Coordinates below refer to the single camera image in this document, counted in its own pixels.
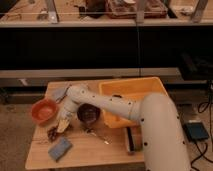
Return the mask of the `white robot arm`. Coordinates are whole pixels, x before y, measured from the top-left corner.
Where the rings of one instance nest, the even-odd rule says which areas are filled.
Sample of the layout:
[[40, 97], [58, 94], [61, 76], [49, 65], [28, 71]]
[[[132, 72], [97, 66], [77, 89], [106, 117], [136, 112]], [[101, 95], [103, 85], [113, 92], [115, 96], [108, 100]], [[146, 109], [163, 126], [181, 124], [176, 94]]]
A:
[[147, 171], [190, 171], [191, 164], [174, 102], [163, 93], [149, 93], [138, 101], [94, 93], [85, 84], [67, 90], [59, 118], [71, 118], [82, 103], [91, 104], [141, 126]]

